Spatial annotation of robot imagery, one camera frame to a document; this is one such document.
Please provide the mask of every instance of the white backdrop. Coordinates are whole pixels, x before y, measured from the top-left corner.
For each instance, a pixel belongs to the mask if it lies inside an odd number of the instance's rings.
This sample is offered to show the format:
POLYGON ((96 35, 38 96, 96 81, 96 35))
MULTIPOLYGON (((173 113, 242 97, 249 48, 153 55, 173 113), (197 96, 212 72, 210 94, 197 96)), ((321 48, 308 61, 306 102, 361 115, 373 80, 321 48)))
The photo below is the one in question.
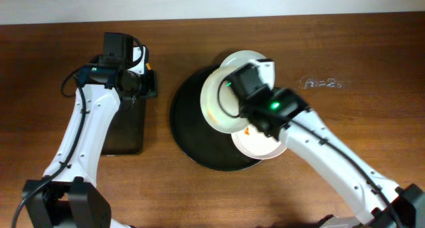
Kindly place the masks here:
POLYGON ((0 0, 0 24, 425 10, 425 0, 0 0))

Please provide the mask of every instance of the round black plate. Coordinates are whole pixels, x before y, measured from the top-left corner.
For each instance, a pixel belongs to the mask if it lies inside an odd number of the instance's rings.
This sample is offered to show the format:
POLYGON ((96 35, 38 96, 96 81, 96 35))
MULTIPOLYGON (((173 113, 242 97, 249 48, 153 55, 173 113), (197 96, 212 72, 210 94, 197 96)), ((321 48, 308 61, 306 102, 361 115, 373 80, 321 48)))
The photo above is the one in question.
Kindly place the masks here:
POLYGON ((260 162, 234 146, 230 134, 211 128, 201 112, 199 99, 204 81, 218 66, 202 69, 190 76, 174 96, 170 127, 180 148, 192 160, 219 171, 236 171, 260 162))

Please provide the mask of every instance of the green light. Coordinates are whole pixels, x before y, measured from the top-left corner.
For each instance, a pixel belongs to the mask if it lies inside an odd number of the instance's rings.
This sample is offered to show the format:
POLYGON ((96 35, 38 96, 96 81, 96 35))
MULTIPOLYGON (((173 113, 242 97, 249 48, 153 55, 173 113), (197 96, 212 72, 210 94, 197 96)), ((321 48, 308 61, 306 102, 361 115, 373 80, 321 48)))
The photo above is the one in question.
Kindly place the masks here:
POLYGON ((272 105, 270 106, 272 109, 277 109, 280 106, 279 102, 274 102, 272 103, 272 105))

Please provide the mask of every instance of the wooden table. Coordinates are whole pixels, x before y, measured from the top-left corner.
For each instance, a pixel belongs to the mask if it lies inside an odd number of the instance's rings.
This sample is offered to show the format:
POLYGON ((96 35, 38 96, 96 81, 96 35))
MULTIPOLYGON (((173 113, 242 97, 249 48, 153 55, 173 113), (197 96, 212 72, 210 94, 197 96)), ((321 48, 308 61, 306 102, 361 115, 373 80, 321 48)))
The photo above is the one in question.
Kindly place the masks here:
MULTIPOLYGON (((298 90, 366 162, 402 187, 425 188, 425 13, 128 21, 0 27, 0 226, 27 179, 57 151, 73 99, 64 77, 102 51, 104 31, 151 52, 159 97, 147 102, 144 152, 101 157, 98 190, 113 217, 137 227, 267 227, 352 216, 291 151, 244 171, 204 168, 176 145, 169 106, 182 82, 233 51, 276 62, 276 85, 298 90), (341 87, 313 86, 333 79, 341 87)), ((31 227, 26 211, 19 227, 31 227)))

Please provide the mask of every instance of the brown wooden surface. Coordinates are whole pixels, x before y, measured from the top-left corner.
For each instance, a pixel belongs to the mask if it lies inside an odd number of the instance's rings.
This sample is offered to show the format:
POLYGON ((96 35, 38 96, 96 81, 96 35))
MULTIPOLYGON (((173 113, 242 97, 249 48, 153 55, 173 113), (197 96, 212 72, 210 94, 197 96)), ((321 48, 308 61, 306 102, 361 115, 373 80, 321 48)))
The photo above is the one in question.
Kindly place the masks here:
MULTIPOLYGON (((189 159, 169 129, 182 82, 233 51, 276 62, 292 87, 366 162, 401 186, 425 188, 425 13, 131 21, 0 27, 0 226, 10 225, 25 180, 57 151, 73 99, 63 78, 102 51, 104 31, 138 37, 151 52, 159 97, 147 103, 140 156, 102 157, 98 190, 113 217, 137 227, 255 227, 351 216, 343 200, 291 151, 221 172, 189 159), (342 88, 302 89, 307 79, 342 88)), ((20 227, 30 227, 24 210, 20 227)))

